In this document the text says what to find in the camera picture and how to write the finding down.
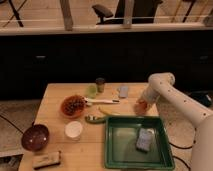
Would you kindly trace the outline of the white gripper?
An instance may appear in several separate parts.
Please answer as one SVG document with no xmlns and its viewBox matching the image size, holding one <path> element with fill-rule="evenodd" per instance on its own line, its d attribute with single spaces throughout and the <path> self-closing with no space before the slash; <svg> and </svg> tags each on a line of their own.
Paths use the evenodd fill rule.
<svg viewBox="0 0 213 171">
<path fill-rule="evenodd" d="M 154 90 L 151 86 L 148 86 L 141 94 L 140 99 L 145 101 L 143 115 L 146 115 L 150 109 L 150 104 L 154 104 L 159 99 L 160 94 Z"/>
</svg>

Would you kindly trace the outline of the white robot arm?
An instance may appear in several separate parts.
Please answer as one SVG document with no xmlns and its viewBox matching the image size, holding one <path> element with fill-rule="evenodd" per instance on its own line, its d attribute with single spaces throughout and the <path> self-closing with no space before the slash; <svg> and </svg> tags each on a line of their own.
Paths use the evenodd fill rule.
<svg viewBox="0 0 213 171">
<path fill-rule="evenodd" d="M 169 101 L 196 129 L 191 153 L 191 171 L 213 171 L 213 110 L 173 87 L 170 72 L 151 74 L 139 101 L 151 105 L 159 96 Z"/>
</svg>

